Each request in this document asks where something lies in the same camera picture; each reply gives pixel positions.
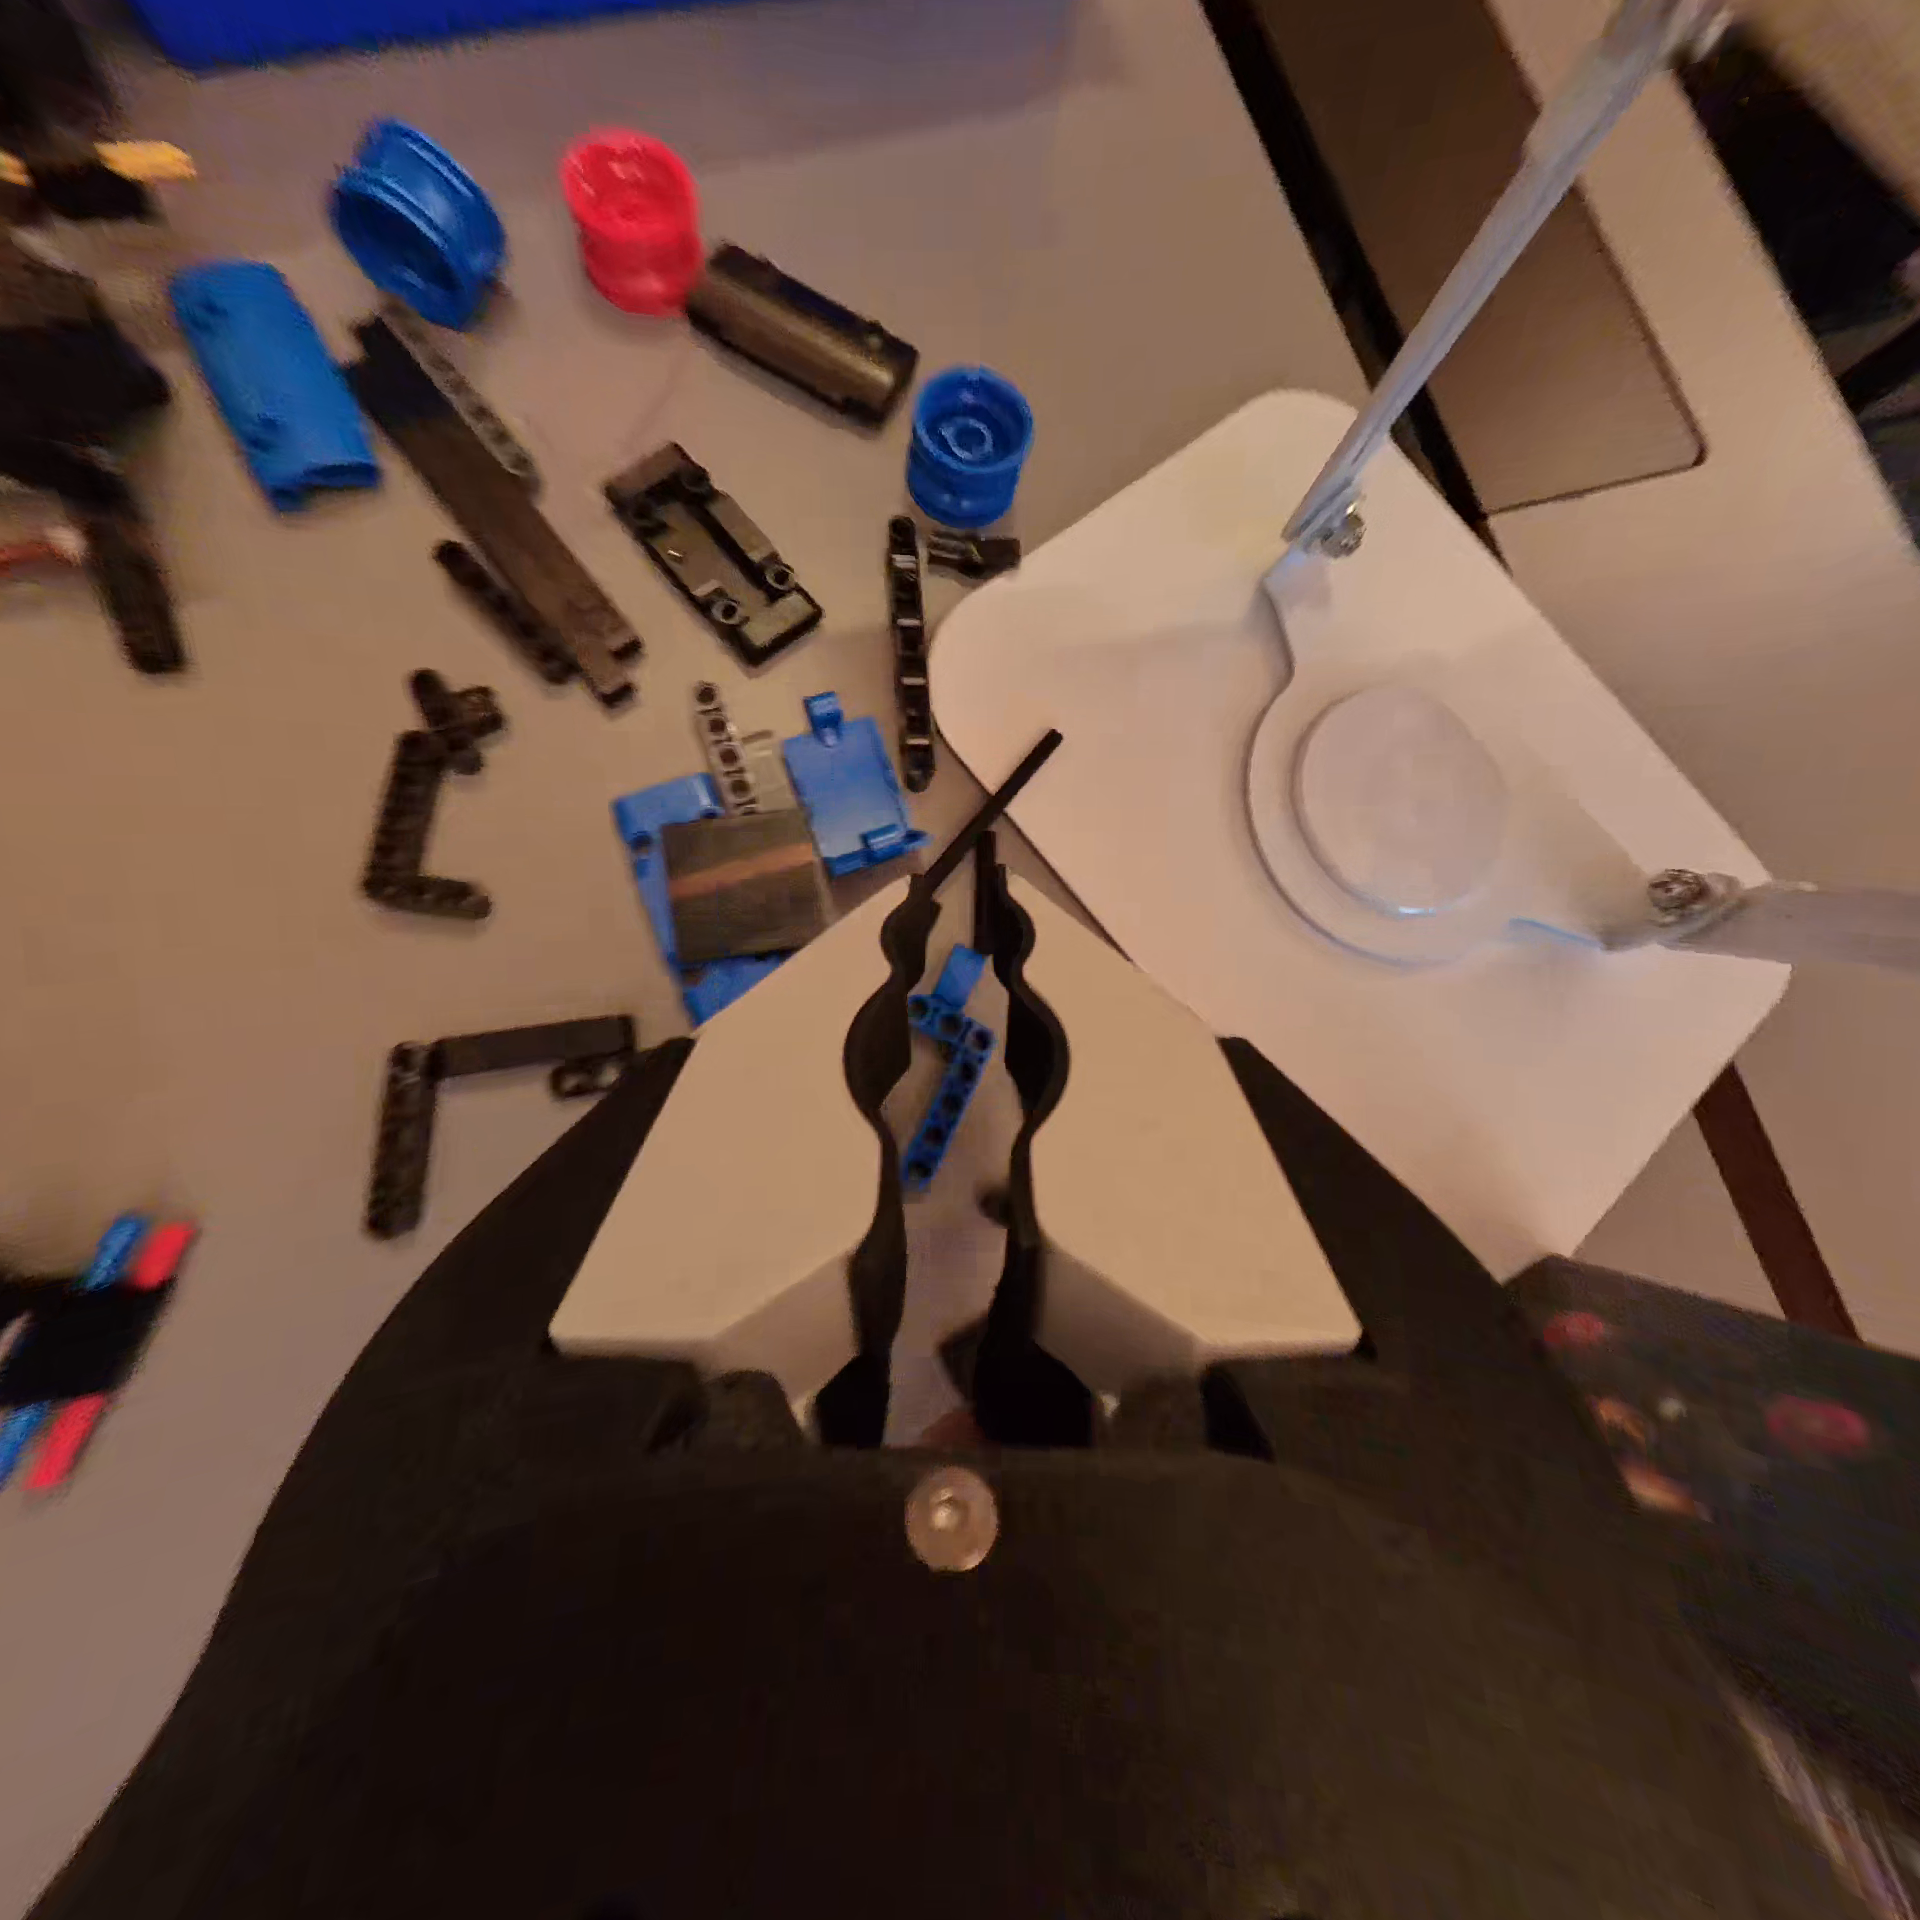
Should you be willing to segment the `small Lego axle assembly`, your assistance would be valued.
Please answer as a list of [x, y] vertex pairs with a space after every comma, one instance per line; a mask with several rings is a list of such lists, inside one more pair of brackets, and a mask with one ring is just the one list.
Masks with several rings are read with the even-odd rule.
[[113, 1396], [137, 1368], [177, 1287], [2, 1279], [2, 1408]]

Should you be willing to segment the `partly built toy truck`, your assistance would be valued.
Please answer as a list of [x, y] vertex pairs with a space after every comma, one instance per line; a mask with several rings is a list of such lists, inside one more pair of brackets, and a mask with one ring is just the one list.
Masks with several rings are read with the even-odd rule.
[[154, 190], [192, 179], [178, 149], [121, 136], [120, 116], [67, 4], [2, 4], [6, 478], [78, 517], [134, 512], [113, 448], [173, 399], [99, 283], [48, 239], [56, 226], [157, 224]]

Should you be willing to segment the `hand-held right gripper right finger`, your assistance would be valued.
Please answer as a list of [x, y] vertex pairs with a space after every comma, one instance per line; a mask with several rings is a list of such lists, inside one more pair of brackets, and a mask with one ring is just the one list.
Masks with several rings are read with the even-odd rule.
[[1019, 1107], [982, 1430], [1080, 1450], [1143, 1388], [1354, 1354], [1361, 1318], [1213, 1026], [997, 855], [975, 863]]

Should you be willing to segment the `white book stand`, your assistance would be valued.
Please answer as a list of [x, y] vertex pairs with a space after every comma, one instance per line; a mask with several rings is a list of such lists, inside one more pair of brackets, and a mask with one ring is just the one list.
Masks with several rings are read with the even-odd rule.
[[1496, 900], [1438, 965], [1362, 958], [1306, 915], [1289, 772], [1317, 717], [1432, 688], [1551, 778], [1623, 880], [1915, 880], [1915, 551], [1769, 285], [1674, 80], [1598, 156], [1600, 230], [1706, 427], [1698, 463], [1496, 517], [1496, 559], [1384, 448], [1350, 559], [1282, 518], [1351, 410], [1240, 407], [1033, 548], [941, 628], [933, 709], [1139, 967], [1256, 1042], [1510, 1274], [1573, 1252], [1735, 1053], [1816, 1221], [1915, 1203], [1915, 980], [1542, 931]]

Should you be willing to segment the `blue wheel hub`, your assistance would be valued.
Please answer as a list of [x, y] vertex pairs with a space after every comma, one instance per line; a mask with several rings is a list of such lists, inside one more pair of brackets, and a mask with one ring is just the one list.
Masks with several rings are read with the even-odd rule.
[[904, 483], [912, 504], [961, 533], [1005, 522], [1035, 439], [1026, 396], [993, 368], [945, 368], [918, 397]]
[[485, 315], [509, 230], [481, 182], [419, 128], [369, 123], [328, 214], [362, 275], [429, 324], [470, 330]]

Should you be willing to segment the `blue plastic bin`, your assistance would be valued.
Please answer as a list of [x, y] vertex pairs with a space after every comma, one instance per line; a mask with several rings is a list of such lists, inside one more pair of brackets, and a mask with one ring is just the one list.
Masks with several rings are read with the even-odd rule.
[[149, 43], [192, 72], [227, 72], [328, 58], [561, 31], [627, 15], [865, 15], [874, 4], [707, 3], [126, 3]]

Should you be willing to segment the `black cylindrical toy piece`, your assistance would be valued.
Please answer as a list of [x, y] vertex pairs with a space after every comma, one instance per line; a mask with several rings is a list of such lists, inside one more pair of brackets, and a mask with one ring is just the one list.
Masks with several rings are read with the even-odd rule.
[[887, 424], [920, 371], [920, 349], [737, 245], [709, 254], [688, 322], [758, 371], [867, 427]]

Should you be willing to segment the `small beam and pins assembly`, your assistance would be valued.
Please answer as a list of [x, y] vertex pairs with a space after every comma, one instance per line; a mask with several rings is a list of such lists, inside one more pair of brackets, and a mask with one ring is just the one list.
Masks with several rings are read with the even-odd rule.
[[[187, 1221], [123, 1213], [99, 1238], [78, 1276], [50, 1279], [74, 1279], [86, 1290], [115, 1284], [157, 1290], [168, 1283], [177, 1287], [197, 1236], [199, 1230]], [[2, 1486], [31, 1496], [65, 1488], [129, 1380], [113, 1396], [2, 1408]]]

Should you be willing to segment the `short black beam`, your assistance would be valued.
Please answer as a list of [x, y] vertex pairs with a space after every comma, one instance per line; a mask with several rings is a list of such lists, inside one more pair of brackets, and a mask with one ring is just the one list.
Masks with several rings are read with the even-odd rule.
[[136, 514], [88, 512], [81, 517], [86, 571], [104, 602], [120, 650], [136, 672], [173, 679], [187, 669], [154, 530]]

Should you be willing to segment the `thin black axle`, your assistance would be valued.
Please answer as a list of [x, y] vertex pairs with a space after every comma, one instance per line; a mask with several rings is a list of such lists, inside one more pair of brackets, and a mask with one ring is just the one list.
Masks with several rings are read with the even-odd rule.
[[958, 828], [950, 845], [914, 877], [914, 894], [920, 899], [935, 899], [971, 861], [975, 850], [990, 837], [1008, 807], [1031, 786], [1064, 742], [1066, 736], [1056, 726], [1041, 736], [1016, 770]]

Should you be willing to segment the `blue angled beam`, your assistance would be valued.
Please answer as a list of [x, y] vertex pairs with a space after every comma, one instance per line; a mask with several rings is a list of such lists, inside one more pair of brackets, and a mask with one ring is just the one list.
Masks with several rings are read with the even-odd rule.
[[901, 1151], [901, 1188], [918, 1200], [935, 1184], [962, 1126], [985, 1070], [993, 1066], [997, 1034], [971, 1013], [971, 998], [987, 970], [987, 955], [969, 944], [950, 948], [931, 989], [909, 998], [912, 1030], [928, 1040], [942, 1062], [925, 1118]]

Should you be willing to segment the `black rectangular frame brick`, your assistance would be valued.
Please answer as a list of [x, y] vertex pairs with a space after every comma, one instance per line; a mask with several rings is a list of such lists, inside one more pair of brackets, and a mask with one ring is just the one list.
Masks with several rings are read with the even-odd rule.
[[824, 626], [825, 611], [775, 542], [681, 443], [610, 475], [603, 499], [741, 666], [765, 668]]

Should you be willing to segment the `blue ribbed panel brick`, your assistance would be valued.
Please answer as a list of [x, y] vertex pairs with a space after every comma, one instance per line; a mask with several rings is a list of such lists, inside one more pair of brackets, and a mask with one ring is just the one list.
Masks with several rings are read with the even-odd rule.
[[169, 299], [217, 413], [277, 512], [379, 486], [347, 380], [274, 266], [199, 262], [173, 277]]

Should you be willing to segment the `long black beam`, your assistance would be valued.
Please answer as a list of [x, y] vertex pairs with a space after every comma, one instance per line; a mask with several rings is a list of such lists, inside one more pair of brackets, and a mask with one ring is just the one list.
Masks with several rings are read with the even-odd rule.
[[590, 694], [610, 710], [634, 707], [640, 635], [546, 518], [538, 463], [504, 413], [395, 303], [355, 322], [352, 339], [346, 376], [363, 413]]

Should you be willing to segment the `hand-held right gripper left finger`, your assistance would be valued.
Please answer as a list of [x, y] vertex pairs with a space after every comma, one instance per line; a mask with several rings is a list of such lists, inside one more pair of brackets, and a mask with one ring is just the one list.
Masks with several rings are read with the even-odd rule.
[[896, 880], [703, 1026], [561, 1307], [569, 1358], [771, 1375], [877, 1450], [906, 1307], [886, 1103], [912, 1058], [922, 887]]

